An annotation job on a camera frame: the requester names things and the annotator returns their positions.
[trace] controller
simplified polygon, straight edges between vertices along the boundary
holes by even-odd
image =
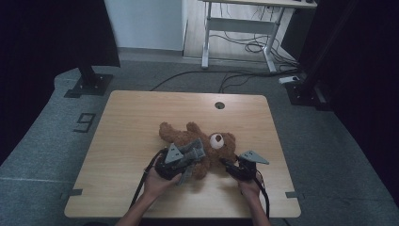
[[[182,178],[178,185],[191,177],[194,166],[205,156],[202,142],[196,139],[191,143],[176,147],[174,143],[169,148],[160,151],[161,156],[155,163],[155,170],[167,180],[173,179],[177,174],[182,173]]]
[[[256,178],[256,172],[258,171],[256,169],[256,163],[269,164],[266,159],[260,157],[253,151],[242,153],[236,156],[236,158],[238,167],[225,158],[220,158],[219,161],[226,167],[226,172],[239,181],[250,181]]]

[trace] brown teddy bear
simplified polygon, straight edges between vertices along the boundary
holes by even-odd
[[[159,126],[159,136],[168,143],[174,143],[177,147],[187,145],[199,138],[206,156],[194,167],[193,176],[197,180],[205,177],[210,167],[223,166],[219,158],[223,157],[231,162],[236,161],[235,136],[231,133],[214,133],[205,135],[194,123],[186,125],[186,131],[174,129],[169,123],[162,122]]]

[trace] wrist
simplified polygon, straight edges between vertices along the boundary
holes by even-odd
[[[248,204],[258,204],[261,203],[261,201],[259,200],[259,196],[258,195],[246,195],[244,196],[246,198],[246,201]]]
[[[141,200],[142,200],[144,203],[146,203],[146,204],[152,204],[153,202],[156,201],[156,199],[158,199],[158,196],[150,195],[150,194],[147,194],[147,193],[143,193],[143,194],[141,195],[140,198],[141,198]]]

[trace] table hole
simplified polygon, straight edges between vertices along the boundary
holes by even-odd
[[[223,109],[225,107],[225,105],[223,103],[221,103],[221,102],[216,102],[215,107],[217,109]]]

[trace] table leg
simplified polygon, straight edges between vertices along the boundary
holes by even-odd
[[[202,69],[208,68],[208,59],[209,59],[209,30],[210,30],[210,23],[211,23],[211,9],[212,3],[209,3],[208,7],[208,15],[206,16],[206,26],[205,26],[205,43],[203,43],[202,49]]]
[[[273,27],[273,32],[272,32],[272,36],[270,37],[269,41],[267,42],[266,48],[263,49],[263,54],[264,57],[266,58],[266,62],[267,62],[267,66],[269,67],[270,72],[275,73],[276,67],[274,65],[273,62],[273,56],[271,54],[271,49],[273,46],[273,42],[276,38],[277,32],[279,31],[279,24],[281,22],[281,18],[282,18],[282,14],[284,13],[285,8],[281,8],[280,12],[279,12],[279,17],[278,19],[275,21],[275,25]]]

